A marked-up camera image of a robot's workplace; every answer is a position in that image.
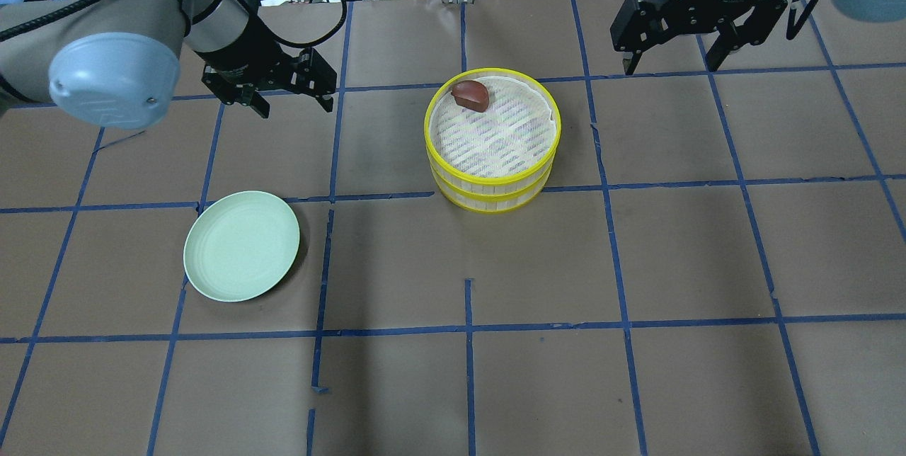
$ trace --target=plastic plate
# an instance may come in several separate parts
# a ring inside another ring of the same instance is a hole
[[[299,250],[299,221],[276,195],[249,190],[220,199],[185,239],[185,275],[205,297],[240,302],[276,285]]]

